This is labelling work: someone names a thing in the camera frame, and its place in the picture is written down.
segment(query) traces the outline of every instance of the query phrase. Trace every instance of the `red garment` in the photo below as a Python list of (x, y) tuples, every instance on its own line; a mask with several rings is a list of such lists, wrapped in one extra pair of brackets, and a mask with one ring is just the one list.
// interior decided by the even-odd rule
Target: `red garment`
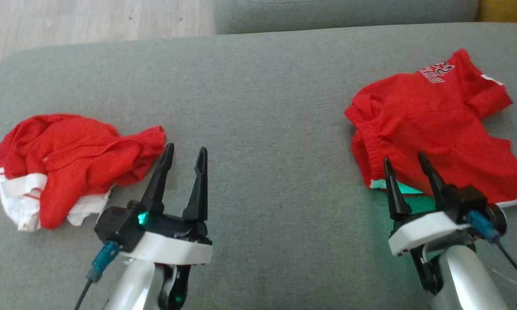
[(165, 145), (160, 126), (121, 137), (109, 124), (72, 114), (38, 115), (20, 122), (0, 143), (8, 179), (46, 174), (40, 223), (57, 228), (81, 196), (105, 194), (142, 180)]
[(414, 74), (369, 84), (345, 115), (358, 129), (351, 149), (367, 186), (385, 178), (389, 157), (398, 181), (432, 195), (417, 160), (423, 151), (444, 180), (473, 184), (496, 203), (517, 199), (517, 160), (511, 142), (489, 136), (481, 118), (510, 104), (505, 87), (461, 49)]

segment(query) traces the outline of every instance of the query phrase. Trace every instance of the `gray cushion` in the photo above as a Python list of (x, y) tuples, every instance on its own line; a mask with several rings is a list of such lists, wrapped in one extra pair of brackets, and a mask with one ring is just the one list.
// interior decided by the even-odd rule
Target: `gray cushion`
[(472, 22), (478, 0), (215, 0), (217, 34)]
[[(485, 120), (517, 155), (517, 25), (373, 26), (164, 41), (59, 46), (0, 63), (0, 141), (35, 114), (77, 113), (123, 134), (164, 126), (176, 145), (166, 210), (181, 214), (199, 147), (209, 148), (209, 265), (192, 269), (185, 309), (425, 309), (409, 257), (393, 257), (386, 196), (367, 189), (343, 115), (368, 83), (412, 72), (465, 47), (514, 105)], [(115, 188), (140, 198), (146, 180)], [(431, 203), (410, 199), (412, 206)], [(517, 206), (503, 243), (517, 259)], [(26, 234), (0, 206), (0, 310), (69, 309), (101, 243), (65, 223)], [(515, 277), (479, 242), (487, 269)], [(90, 289), (101, 309), (117, 260)], [(491, 273), (517, 309), (517, 287)]]

